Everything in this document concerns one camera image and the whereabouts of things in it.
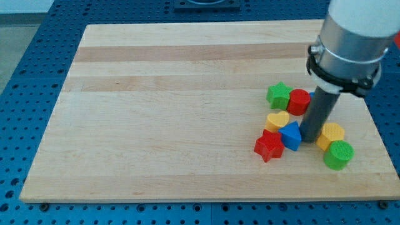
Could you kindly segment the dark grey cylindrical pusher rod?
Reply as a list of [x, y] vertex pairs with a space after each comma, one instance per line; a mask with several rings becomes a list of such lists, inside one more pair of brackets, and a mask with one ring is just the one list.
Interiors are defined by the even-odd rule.
[[311, 102], [299, 126], [304, 142], [313, 143], [318, 138], [339, 96], [339, 94], [326, 92], [319, 86], [315, 89], [314, 96], [311, 98]]

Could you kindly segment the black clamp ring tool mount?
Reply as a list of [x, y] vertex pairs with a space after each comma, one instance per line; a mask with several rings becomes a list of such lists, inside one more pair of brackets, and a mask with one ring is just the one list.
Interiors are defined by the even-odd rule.
[[333, 54], [322, 44], [312, 44], [307, 51], [307, 73], [329, 94], [351, 93], [363, 98], [381, 78], [379, 59], [352, 61]]

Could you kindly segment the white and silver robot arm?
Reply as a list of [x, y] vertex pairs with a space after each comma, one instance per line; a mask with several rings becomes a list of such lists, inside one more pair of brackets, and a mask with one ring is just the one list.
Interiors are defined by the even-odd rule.
[[314, 44], [307, 73], [316, 83], [300, 125], [302, 140], [319, 136], [340, 94], [365, 98], [379, 82], [381, 60], [399, 32], [399, 0], [333, 0]]

